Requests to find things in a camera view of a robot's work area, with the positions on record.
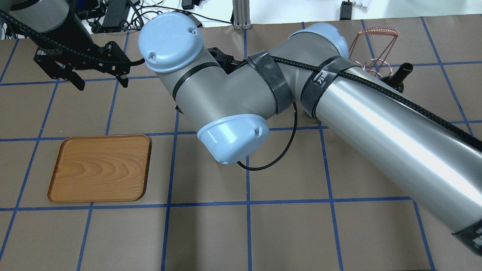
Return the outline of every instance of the rectangular tray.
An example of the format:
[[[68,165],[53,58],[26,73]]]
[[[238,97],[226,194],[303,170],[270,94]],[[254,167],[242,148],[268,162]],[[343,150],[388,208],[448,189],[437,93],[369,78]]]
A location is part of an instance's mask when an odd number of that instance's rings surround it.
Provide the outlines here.
[[[150,149],[146,135],[67,138],[47,198],[54,203],[137,200],[146,190]]]

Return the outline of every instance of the black robot arm segment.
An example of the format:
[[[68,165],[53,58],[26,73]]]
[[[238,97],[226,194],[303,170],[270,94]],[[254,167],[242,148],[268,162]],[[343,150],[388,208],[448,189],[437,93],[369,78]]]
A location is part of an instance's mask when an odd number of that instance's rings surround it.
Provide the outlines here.
[[[108,73],[127,87],[130,67],[144,62],[131,62],[114,41],[96,45],[65,0],[24,1],[12,5],[8,13],[0,10],[0,17],[21,28],[38,45],[34,60],[48,76],[71,81],[79,90],[85,82],[75,70]]]

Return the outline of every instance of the electrical cord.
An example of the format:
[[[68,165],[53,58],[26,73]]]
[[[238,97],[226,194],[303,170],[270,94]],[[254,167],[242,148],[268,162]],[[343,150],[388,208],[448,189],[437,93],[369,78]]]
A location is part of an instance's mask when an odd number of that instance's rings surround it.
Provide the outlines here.
[[[78,56],[78,57],[81,57],[81,58],[84,58],[85,60],[87,61],[90,61],[92,62],[92,64],[95,64],[95,65],[98,65],[98,64],[107,64],[107,65],[113,65],[113,66],[121,66],[121,67],[125,67],[125,66],[128,66],[128,67],[132,67],[132,66],[138,66],[142,63],[144,63],[144,59],[139,59],[137,61],[115,61],[115,60],[109,60],[109,59],[102,59],[102,58],[99,58],[99,57],[95,57],[95,56],[92,56],[92,55],[89,55],[89,54],[85,54],[85,53],[82,53],[82,52],[79,52],[79,51],[76,51],[76,50],[73,50],[61,43],[58,43],[48,37],[46,37],[45,35],[43,35],[42,33],[39,33],[38,31],[32,29],[31,27],[27,26],[26,24],[20,22],[19,20],[15,19],[14,17],[10,16],[9,14],[7,14],[6,12],[4,12],[3,10],[0,10],[0,17],[4,18],[5,20],[7,20],[9,23],[11,24],[14,24],[16,26],[18,26],[26,35],[28,36],[31,36],[31,37],[35,37],[45,43],[48,43],[49,45],[57,48],[57,49],[61,49],[61,50],[64,50],[70,54],[73,54],[75,56]]]
[[[155,3],[155,4],[152,4],[152,5],[150,5],[150,6],[145,6],[145,5],[144,5],[144,0],[142,0],[142,3],[139,4],[139,7],[140,7],[139,12],[140,12],[143,8],[148,8],[148,7],[157,7],[157,8],[159,8],[159,7],[161,7],[161,6],[159,6],[159,5],[162,4],[163,2],[164,2],[164,0],[162,0],[162,1],[160,1],[160,2],[157,2],[157,3]]]
[[[7,34],[8,30],[10,30],[10,34],[11,34],[10,39],[18,39],[18,35],[13,30],[12,24],[10,24],[9,22],[5,22],[5,24],[7,25],[7,27],[5,29],[5,34]]]
[[[197,13],[190,12],[190,11],[185,11],[185,10],[181,10],[181,9],[177,9],[177,8],[171,8],[171,7],[158,6],[158,4],[156,4],[156,5],[150,5],[150,6],[142,6],[142,8],[162,8],[162,9],[174,10],[174,11],[179,11],[179,12],[182,12],[182,13],[188,13],[188,14],[196,15],[196,16],[199,16],[199,17],[202,17],[202,18],[204,18],[204,19],[211,20],[211,21],[216,21],[216,22],[220,22],[220,23],[226,23],[226,24],[230,24],[230,25],[233,24],[232,22],[223,21],[223,20],[218,20],[218,19],[214,19],[214,18],[209,18],[209,17],[206,17],[206,16],[204,16],[204,15],[197,14]]]
[[[73,0],[69,4],[69,9],[75,14],[79,9],[79,0]]]
[[[238,161],[237,164],[240,167],[242,167],[246,170],[249,170],[249,171],[259,171],[259,170],[263,170],[263,169],[267,169],[267,168],[271,167],[272,165],[276,164],[279,160],[281,160],[281,158],[283,158],[283,156],[288,152],[288,149],[290,148],[291,143],[293,143],[293,139],[295,138],[295,134],[296,134],[296,129],[298,128],[298,108],[296,108],[295,102],[293,103],[293,109],[295,111],[295,121],[293,123],[293,131],[291,132],[290,140],[288,141],[288,144],[284,148],[283,152],[275,160],[273,160],[273,162],[271,162],[271,163],[269,163],[265,166],[250,167],[250,166],[244,165],[243,163],[241,163],[241,161]]]
[[[4,26],[1,26],[1,29],[3,30],[4,36],[5,36],[3,39],[4,39],[4,40],[9,40],[10,37],[7,36],[7,30],[5,29],[5,27],[4,27]]]
[[[142,19],[142,15],[139,13],[139,10],[135,7],[134,4],[132,4],[131,0],[126,0],[131,8],[134,10],[134,13],[137,15],[137,18],[139,19],[139,23],[141,25],[141,28],[144,27],[144,20]]]
[[[144,16],[144,15],[146,15],[146,14],[148,14],[148,13],[156,13],[156,14],[159,14],[159,13],[162,13],[162,12],[161,12],[161,11],[146,11],[146,12],[141,13],[140,15],[141,15],[141,16]],[[135,21],[137,21],[137,19],[138,19],[138,17],[136,17],[134,20],[132,20],[132,21],[126,26],[126,28],[129,28]]]

